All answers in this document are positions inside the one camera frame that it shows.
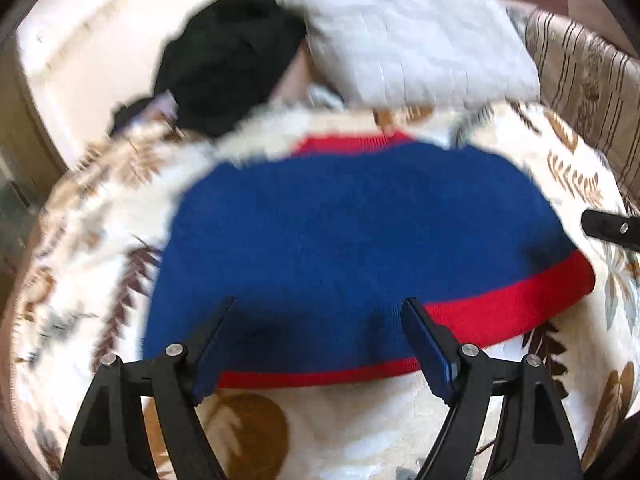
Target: pillow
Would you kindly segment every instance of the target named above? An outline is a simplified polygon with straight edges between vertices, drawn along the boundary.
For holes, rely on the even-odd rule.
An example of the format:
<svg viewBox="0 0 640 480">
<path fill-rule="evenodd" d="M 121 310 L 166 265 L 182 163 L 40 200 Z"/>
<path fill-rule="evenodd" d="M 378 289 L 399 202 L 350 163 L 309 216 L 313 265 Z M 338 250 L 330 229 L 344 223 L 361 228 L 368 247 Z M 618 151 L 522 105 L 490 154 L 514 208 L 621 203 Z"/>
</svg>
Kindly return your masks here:
<svg viewBox="0 0 640 480">
<path fill-rule="evenodd" d="M 349 106 L 537 101 L 538 72 L 493 0 L 276 0 L 305 17 L 316 68 Z"/>
</svg>

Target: floor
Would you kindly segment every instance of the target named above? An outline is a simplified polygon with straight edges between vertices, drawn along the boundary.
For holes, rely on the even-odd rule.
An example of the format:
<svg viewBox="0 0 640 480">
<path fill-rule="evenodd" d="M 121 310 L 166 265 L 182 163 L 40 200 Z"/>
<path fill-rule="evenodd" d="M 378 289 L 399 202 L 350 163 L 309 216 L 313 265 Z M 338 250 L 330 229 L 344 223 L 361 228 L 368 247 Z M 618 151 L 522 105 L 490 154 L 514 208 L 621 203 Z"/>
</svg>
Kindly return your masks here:
<svg viewBox="0 0 640 480">
<path fill-rule="evenodd" d="M 20 58 L 68 165 L 105 135 L 119 102 L 150 90 L 166 38 L 210 0 L 40 0 L 18 29 Z"/>
</svg>

